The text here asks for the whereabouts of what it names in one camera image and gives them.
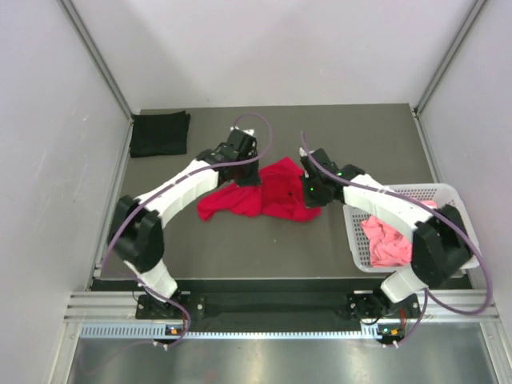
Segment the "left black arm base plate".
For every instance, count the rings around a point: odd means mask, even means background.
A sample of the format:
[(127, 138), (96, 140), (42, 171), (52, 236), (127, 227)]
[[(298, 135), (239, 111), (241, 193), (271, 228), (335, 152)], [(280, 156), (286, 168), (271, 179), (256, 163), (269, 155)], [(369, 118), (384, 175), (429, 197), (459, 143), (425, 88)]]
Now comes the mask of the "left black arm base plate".
[[(202, 319), (206, 304), (203, 298), (189, 294), (179, 294), (172, 297), (183, 307), (192, 320)], [(161, 302), (149, 294), (142, 294), (137, 299), (135, 317), (139, 320), (186, 319), (186, 314), (168, 302)]]

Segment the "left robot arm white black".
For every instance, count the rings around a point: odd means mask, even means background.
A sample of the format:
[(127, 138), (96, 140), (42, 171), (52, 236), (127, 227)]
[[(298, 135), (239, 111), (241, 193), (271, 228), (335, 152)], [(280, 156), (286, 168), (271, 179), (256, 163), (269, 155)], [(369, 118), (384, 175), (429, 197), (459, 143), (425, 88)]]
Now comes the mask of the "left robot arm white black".
[(163, 261), (163, 231), (179, 212), (227, 182), (257, 186), (257, 139), (252, 130), (233, 127), (228, 139), (201, 152), (181, 172), (136, 198), (118, 200), (110, 226), (107, 253), (114, 253), (134, 273), (164, 317), (181, 308), (178, 284)]

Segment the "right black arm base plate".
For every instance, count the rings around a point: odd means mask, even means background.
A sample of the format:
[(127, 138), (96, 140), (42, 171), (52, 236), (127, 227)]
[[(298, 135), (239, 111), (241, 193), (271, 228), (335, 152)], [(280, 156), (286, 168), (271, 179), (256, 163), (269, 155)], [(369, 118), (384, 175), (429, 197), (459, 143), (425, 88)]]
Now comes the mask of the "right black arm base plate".
[(370, 319), (398, 319), (402, 315), (406, 319), (417, 318), (420, 315), (418, 296), (411, 296), (400, 302), (392, 302), (379, 291), (355, 291), (346, 296), (348, 309), (352, 318), (361, 320)]

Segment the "red polo t shirt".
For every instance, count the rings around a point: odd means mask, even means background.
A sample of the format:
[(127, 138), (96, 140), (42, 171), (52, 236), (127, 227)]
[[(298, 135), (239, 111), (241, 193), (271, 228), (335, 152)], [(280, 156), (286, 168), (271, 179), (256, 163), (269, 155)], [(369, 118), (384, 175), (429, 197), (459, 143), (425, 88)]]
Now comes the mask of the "red polo t shirt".
[(303, 170), (290, 158), (268, 165), (259, 171), (262, 184), (237, 186), (231, 183), (202, 198), (198, 216), (208, 221), (222, 211), (249, 218), (269, 216), (292, 222), (310, 222), (322, 214), (322, 209), (308, 208), (300, 177)]

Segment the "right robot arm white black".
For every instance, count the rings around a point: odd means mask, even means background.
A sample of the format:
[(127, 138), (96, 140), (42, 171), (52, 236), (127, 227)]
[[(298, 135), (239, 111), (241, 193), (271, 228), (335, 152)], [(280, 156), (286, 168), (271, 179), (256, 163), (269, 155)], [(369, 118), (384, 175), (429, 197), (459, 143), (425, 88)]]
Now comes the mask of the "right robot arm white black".
[(408, 297), (439, 287), (474, 256), (476, 248), (456, 207), (429, 208), (394, 192), (356, 166), (337, 167), (323, 149), (300, 148), (299, 155), (307, 207), (339, 201), (383, 221), (411, 244), (411, 260), (370, 295), (375, 316), (394, 315)]

